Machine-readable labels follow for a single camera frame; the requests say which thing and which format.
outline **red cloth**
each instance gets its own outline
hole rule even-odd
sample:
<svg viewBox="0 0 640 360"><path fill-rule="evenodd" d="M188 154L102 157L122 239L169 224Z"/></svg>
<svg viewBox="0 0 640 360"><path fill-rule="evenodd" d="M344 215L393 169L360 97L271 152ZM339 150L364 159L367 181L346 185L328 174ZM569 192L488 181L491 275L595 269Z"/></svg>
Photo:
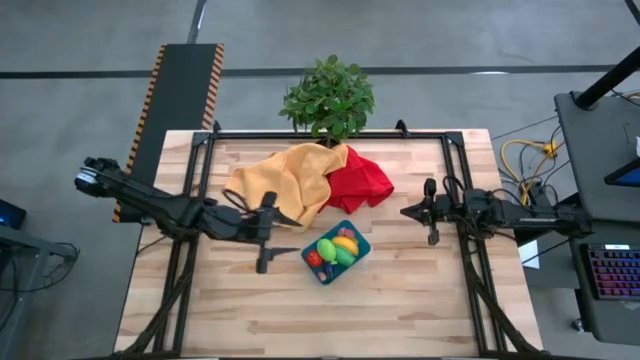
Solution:
<svg viewBox="0 0 640 360"><path fill-rule="evenodd" d="M347 166L330 173L331 197L324 206L341 208L351 214L365 201L374 207L393 192L393 184L373 161L360 157L349 147Z"/></svg>

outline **yellow toy banana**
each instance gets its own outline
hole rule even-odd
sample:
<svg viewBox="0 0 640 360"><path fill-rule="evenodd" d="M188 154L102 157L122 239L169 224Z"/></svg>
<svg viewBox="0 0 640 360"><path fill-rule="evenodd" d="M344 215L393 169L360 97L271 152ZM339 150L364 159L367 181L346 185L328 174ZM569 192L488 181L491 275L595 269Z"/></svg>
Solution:
<svg viewBox="0 0 640 360"><path fill-rule="evenodd" d="M331 242L335 246L342 246L344 249L349 251L351 255L358 256L358 244L355 240L349 239L346 236L336 236L331 240Z"/></svg>

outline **teal basket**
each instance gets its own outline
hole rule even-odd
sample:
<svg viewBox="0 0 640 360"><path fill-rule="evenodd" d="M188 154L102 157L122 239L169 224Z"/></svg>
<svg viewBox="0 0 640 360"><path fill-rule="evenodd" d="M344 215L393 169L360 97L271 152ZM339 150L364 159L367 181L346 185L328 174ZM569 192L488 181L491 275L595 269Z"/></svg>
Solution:
<svg viewBox="0 0 640 360"><path fill-rule="evenodd" d="M329 240L331 240L334 237L338 236L338 230L340 230L340 228L347 228L347 229L353 230L353 233L355 234L356 240L358 240L358 256L355 257L356 261L354 261L353 264L351 264L351 266L349 266L349 267L346 267L346 266L340 265L340 264L336 264L336 265L329 264L328 266L331 266L331 272L333 273L333 277L330 278L330 279L327 278L327 280L325 280L325 281L321 281L320 278L318 277L318 273L320 273L320 272L324 272L325 274L327 273L325 271L325 269L324 269L324 266L319 266L319 267L315 267L315 268L312 267L306 261L307 255L309 254L309 252L311 252L313 250L317 250L316 245L318 243L318 240L320 240L320 239L329 239ZM354 266L358 261L360 261L360 259L362 259L363 257L367 256L367 254L371 251L371 245L369 245L369 242L364 238L364 236L362 236L362 234L360 234L358 229L356 229L356 227L353 226L353 224L349 220L344 220L341 223L339 223L338 225L334 226L333 229L329 230L326 234L322 235L322 237L320 239L318 239L318 240L314 241L313 243L311 243L311 245L309 245L304 250L302 250L302 252L300 254L302 255L302 261L304 261L304 263L307 264L307 266L309 266L309 269L311 269L311 271L313 272L315 278L318 279L318 281L320 281L320 283L322 285L329 285L332 282L334 282L337 278L340 277L340 275L344 274L347 270L349 270L350 267Z"/></svg>

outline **towel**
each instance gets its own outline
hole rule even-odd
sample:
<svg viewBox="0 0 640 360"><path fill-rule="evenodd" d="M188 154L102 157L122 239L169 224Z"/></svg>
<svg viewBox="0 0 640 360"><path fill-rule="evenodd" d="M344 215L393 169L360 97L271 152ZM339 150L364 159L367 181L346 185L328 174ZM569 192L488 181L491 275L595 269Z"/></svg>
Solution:
<svg viewBox="0 0 640 360"><path fill-rule="evenodd" d="M326 175L346 165L347 152L346 145L333 149L312 143L296 145L236 169L225 187L245 197L251 209L260 206L265 192L276 192L275 206L304 230L329 199L331 187Z"/></svg>
<svg viewBox="0 0 640 360"><path fill-rule="evenodd" d="M365 201L371 207L380 204L393 192L393 184L373 161L360 157L348 147L346 167L329 174L331 197L325 205L351 214Z"/></svg>

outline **yellow cloth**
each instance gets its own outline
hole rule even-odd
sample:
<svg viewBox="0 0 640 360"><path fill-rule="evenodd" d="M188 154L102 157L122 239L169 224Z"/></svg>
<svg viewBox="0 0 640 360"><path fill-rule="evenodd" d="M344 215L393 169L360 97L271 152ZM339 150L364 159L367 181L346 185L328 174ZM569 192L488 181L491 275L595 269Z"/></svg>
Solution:
<svg viewBox="0 0 640 360"><path fill-rule="evenodd" d="M306 229L331 195L325 175L345 167L347 153L344 144L333 149L318 144L296 145L255 165L236 169L225 188L244 196L251 209L260 206L265 192L276 192L280 211Z"/></svg>

